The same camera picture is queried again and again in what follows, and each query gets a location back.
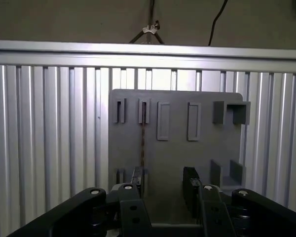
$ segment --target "gray plastic board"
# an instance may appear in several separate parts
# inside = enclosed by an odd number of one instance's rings
[[[139,104],[143,101],[147,105],[148,174],[144,199],[150,219],[154,223],[193,223],[182,195],[183,167],[196,167],[201,181],[210,183],[213,159],[228,176],[230,160],[239,161],[241,124],[234,123],[248,120],[242,108],[246,104],[238,93],[113,90],[109,107],[110,188],[116,184],[118,169],[124,170],[121,181],[130,182],[133,168],[140,165]]]

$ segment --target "bolt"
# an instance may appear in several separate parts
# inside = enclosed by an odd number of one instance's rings
[[[248,193],[246,191],[243,191],[243,190],[239,191],[239,194],[241,194],[242,196],[248,195]]]
[[[208,186],[208,185],[204,186],[204,188],[207,189],[207,190],[213,189],[211,186]]]
[[[91,194],[98,194],[100,191],[99,190],[92,190]]]

